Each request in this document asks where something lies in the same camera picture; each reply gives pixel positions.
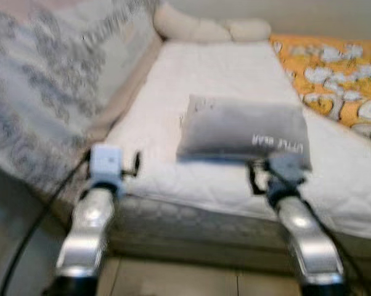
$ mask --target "metal clamp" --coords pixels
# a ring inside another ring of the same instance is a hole
[[[344,283],[343,265],[335,244],[299,197],[281,199],[276,211],[301,283]]]
[[[90,190],[73,211],[73,223],[57,260],[57,276],[98,276],[115,214],[114,197],[122,195],[121,150],[105,144],[91,149]]]
[[[107,189],[91,189],[77,204],[71,231],[57,260],[57,276],[98,276],[107,244],[107,226],[114,212],[113,195]]]

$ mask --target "cartoon print fabric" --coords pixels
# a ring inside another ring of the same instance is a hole
[[[371,41],[272,35],[301,100],[371,138]]]

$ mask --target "silver metal rod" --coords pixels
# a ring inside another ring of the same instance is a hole
[[[301,283],[344,282],[343,265],[335,244],[305,204],[297,197],[287,197],[278,202],[276,209]]]
[[[93,188],[73,211],[71,230],[57,260],[57,276],[74,278],[99,275],[106,248],[107,226],[114,215],[112,193]]]

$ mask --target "gray pillow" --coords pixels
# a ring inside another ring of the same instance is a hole
[[[301,106],[190,97],[179,158],[251,160],[281,151],[302,155],[304,168],[311,170]]]

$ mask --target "wall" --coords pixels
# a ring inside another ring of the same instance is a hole
[[[42,203],[24,184],[0,171],[0,283],[11,256]],[[33,236],[13,277],[9,296],[39,295],[52,279],[64,231],[49,217]]]
[[[371,39],[371,0],[167,1],[200,17],[261,17],[276,33]]]

